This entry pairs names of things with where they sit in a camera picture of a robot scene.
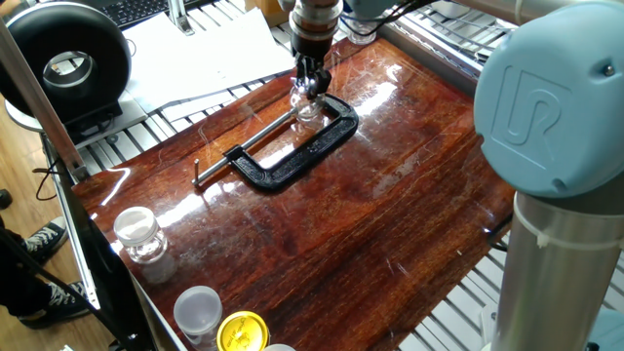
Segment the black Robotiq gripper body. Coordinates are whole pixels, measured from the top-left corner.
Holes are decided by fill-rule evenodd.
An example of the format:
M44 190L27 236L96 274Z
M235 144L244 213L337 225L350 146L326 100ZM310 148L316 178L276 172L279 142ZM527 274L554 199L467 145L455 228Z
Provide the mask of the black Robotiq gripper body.
M293 34L291 37L292 52L296 56L302 54L305 57L310 57L316 61L324 61L325 56L331 49L332 38L322 40L311 40L301 37L297 34Z

